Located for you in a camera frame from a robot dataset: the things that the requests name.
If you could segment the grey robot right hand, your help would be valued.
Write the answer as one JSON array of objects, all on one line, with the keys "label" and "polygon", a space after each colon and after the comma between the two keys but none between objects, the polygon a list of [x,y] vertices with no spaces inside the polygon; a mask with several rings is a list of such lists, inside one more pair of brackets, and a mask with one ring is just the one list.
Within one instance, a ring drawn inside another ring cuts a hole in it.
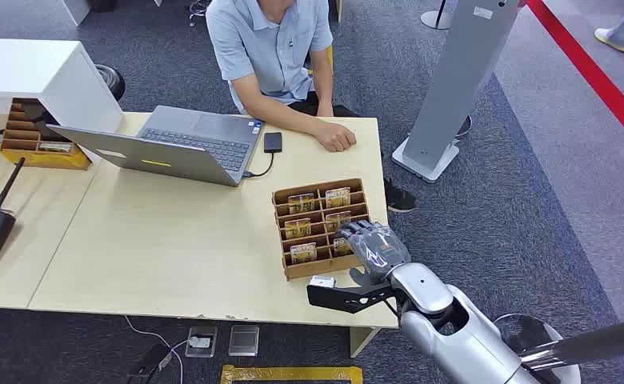
[{"label": "grey robot right hand", "polygon": [[394,268],[411,262],[405,244],[391,228],[379,222],[349,222],[341,225],[335,234],[347,241],[363,266],[363,272],[350,269],[352,280],[359,286],[383,284]]}]

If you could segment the person's right hand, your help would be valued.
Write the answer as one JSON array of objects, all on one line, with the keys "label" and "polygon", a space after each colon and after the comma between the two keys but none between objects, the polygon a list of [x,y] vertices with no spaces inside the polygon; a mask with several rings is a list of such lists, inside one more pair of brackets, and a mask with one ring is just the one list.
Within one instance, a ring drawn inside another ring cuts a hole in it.
[{"label": "person's right hand", "polygon": [[332,122],[320,121],[313,135],[329,152],[343,152],[357,143],[351,130]]}]

